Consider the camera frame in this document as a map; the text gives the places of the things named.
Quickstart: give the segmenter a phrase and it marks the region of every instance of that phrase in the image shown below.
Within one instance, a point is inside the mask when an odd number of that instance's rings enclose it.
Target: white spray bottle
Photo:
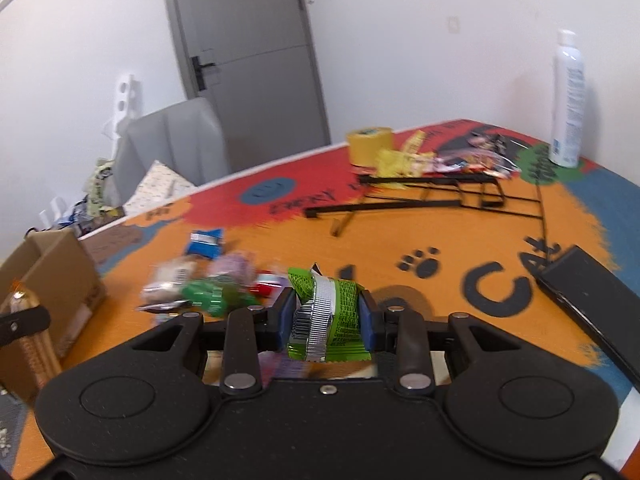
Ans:
[[[560,30],[554,58],[555,98],[549,160],[576,168],[580,160],[582,120],[586,100],[584,63],[575,47],[575,33]]]

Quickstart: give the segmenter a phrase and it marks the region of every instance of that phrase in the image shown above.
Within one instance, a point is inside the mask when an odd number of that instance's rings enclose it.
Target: chair backrest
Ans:
[[[113,164],[122,203],[155,160],[196,186],[230,173],[220,122],[209,102],[198,97],[131,121],[122,133]]]

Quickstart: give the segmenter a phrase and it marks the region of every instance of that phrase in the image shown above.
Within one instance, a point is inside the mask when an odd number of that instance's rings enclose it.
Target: bottle cap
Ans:
[[[570,30],[558,30],[558,43],[562,46],[575,46],[575,32]]]

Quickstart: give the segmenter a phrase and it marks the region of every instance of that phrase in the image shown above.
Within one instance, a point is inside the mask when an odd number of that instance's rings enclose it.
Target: cardboard box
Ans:
[[[0,316],[9,312],[13,280],[35,292],[49,311],[49,335],[59,358],[68,353],[105,297],[94,262],[69,228],[30,233],[0,266]],[[38,393],[16,341],[0,348],[0,383],[30,404]]]

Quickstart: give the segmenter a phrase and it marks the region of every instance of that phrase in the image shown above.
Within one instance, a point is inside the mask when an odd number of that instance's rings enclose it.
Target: door handle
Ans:
[[[193,66],[193,72],[196,75],[196,84],[198,85],[198,92],[202,92],[207,89],[207,86],[204,84],[204,74],[202,73],[202,69],[209,68],[211,66],[217,66],[215,63],[205,63],[204,65],[200,64],[200,56],[193,56],[191,58],[191,65]]]

